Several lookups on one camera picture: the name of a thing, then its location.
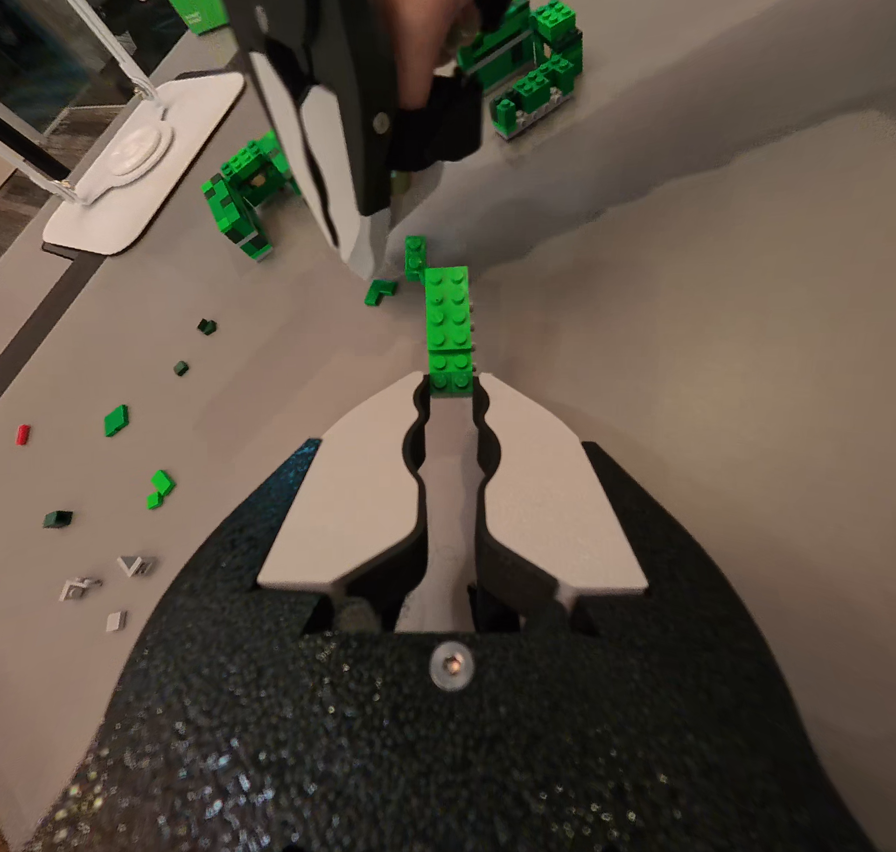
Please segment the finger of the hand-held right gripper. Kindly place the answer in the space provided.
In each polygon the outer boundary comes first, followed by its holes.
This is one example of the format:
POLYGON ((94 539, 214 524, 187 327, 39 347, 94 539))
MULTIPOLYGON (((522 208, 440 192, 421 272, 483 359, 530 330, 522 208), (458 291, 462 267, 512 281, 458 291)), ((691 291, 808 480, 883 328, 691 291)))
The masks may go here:
POLYGON ((311 154, 307 133, 301 119, 301 107, 313 87, 307 96, 297 103, 267 56, 252 51, 249 54, 249 61, 254 79, 302 196, 326 241, 335 249, 334 231, 327 230, 324 223, 323 207, 326 202, 326 194, 323 190, 321 173, 311 154))
POLYGON ((301 107, 301 119, 326 194, 324 227, 334 231, 334 247, 342 263, 361 279, 371 280, 385 260, 392 229, 391 208, 371 216, 359 211, 340 107, 334 94, 322 86, 313 87, 301 107))

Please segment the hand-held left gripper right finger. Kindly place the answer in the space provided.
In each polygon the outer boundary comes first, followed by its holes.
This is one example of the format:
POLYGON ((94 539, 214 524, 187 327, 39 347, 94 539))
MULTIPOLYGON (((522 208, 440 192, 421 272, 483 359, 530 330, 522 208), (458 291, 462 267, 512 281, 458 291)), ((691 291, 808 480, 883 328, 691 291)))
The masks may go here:
POLYGON ((507 565, 483 560, 481 582, 502 598, 641 595, 648 580, 585 448, 553 412, 492 374, 479 440, 497 440, 482 466, 485 541, 507 565))

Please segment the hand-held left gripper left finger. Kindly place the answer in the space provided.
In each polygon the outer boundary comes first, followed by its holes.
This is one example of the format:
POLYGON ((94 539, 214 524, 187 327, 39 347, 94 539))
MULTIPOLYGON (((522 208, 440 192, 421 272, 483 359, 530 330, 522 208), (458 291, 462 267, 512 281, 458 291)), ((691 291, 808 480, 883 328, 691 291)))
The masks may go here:
POLYGON ((367 398, 322 436, 258 573, 263 589, 345 592, 416 528, 419 483, 402 452, 420 415, 415 371, 367 398))

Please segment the long green brick plate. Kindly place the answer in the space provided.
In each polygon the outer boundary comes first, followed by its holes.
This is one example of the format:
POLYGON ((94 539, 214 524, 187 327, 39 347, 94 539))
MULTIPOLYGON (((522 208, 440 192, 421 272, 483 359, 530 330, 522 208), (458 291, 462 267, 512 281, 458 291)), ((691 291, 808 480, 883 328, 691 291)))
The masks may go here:
POLYGON ((432 396, 470 398, 474 364, 469 269, 429 267, 424 272, 423 289, 432 396))

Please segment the person's right hand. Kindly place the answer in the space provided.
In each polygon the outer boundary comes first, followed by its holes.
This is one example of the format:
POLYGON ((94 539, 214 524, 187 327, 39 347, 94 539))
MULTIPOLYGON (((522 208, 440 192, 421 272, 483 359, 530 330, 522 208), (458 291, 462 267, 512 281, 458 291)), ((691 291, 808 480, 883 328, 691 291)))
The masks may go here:
POLYGON ((474 0, 372 0, 392 43, 398 103, 404 110, 427 105, 434 73, 450 60, 446 41, 474 12, 474 0))

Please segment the green brick figure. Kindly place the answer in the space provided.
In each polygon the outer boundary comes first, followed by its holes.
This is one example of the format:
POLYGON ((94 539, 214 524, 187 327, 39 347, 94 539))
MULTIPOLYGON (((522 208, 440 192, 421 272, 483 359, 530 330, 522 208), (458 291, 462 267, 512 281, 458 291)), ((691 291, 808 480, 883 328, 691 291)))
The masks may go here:
POLYGON ((301 196, 275 130, 248 141, 202 186, 218 232, 256 263, 273 250, 260 210, 286 189, 301 196))

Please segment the white lamp base stand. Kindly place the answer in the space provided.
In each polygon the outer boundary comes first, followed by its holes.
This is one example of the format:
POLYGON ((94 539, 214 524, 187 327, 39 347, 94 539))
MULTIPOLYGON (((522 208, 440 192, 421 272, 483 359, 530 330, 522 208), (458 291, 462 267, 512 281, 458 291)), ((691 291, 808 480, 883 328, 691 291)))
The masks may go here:
POLYGON ((39 145, 2 121, 2 157, 61 204, 43 230, 43 250, 71 260, 114 256, 143 236, 245 88, 239 72, 180 76, 155 85, 87 0, 64 0, 115 58, 140 100, 76 182, 44 167, 39 145))

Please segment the large green brick model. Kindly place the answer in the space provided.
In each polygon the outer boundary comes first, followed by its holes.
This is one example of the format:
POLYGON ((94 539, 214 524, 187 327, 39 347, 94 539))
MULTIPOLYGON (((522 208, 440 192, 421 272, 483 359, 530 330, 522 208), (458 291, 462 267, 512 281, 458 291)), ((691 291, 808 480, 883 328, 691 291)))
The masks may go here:
POLYGON ((576 12, 562 0, 511 0, 498 27, 479 31, 456 60, 482 87, 496 134, 510 141, 574 95, 582 53, 576 12))

